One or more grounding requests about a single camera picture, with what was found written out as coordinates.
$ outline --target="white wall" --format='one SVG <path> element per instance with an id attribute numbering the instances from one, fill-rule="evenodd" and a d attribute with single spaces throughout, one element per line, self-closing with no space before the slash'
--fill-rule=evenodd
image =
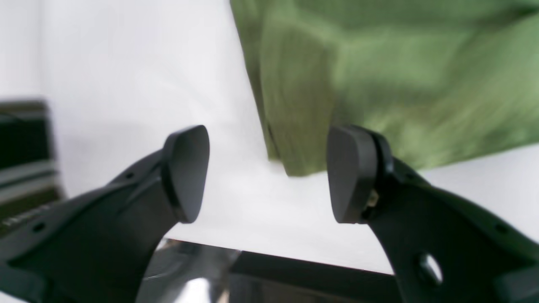
<path id="1" fill-rule="evenodd" d="M 41 95 L 41 1 L 0 0 L 0 101 Z"/>

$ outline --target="green cloth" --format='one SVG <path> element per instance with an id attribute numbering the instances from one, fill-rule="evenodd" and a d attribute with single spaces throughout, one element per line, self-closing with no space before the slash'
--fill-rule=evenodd
<path id="1" fill-rule="evenodd" d="M 539 1 L 231 0 L 269 158 L 326 168 L 330 125 L 432 168 L 539 141 Z"/>

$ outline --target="screw hole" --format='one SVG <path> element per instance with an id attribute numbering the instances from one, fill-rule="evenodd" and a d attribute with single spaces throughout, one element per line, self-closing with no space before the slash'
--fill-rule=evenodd
<path id="1" fill-rule="evenodd" d="M 508 232 L 507 227 L 505 227 L 505 226 L 503 226 L 501 224 L 496 224 L 494 226 L 494 229 L 499 233 L 507 233 Z"/>
<path id="2" fill-rule="evenodd" d="M 40 232 L 45 229 L 45 223 L 39 223 L 36 226 L 33 227 L 34 232 Z"/>
<path id="3" fill-rule="evenodd" d="M 419 255 L 418 270 L 419 275 L 430 286 L 440 286 L 444 282 L 440 265 L 429 253 Z"/>

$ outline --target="green fabric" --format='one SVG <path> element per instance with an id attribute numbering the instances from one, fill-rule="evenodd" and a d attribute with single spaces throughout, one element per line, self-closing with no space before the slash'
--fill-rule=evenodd
<path id="1" fill-rule="evenodd" d="M 539 141 L 538 1 L 231 0 L 271 159 L 325 169 L 329 126 L 416 169 Z"/>

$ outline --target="white backdrop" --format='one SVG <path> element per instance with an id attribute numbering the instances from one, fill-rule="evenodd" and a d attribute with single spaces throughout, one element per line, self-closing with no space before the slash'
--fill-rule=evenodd
<path id="1" fill-rule="evenodd" d="M 325 173 L 289 178 L 267 161 L 228 0 L 49 0 L 41 13 L 39 3 L 0 0 L 0 97 L 47 96 L 70 196 L 204 124 L 201 214 L 169 237 L 392 271 L 368 227 L 334 222 Z M 539 241 L 538 155 L 532 146 L 423 174 Z"/>

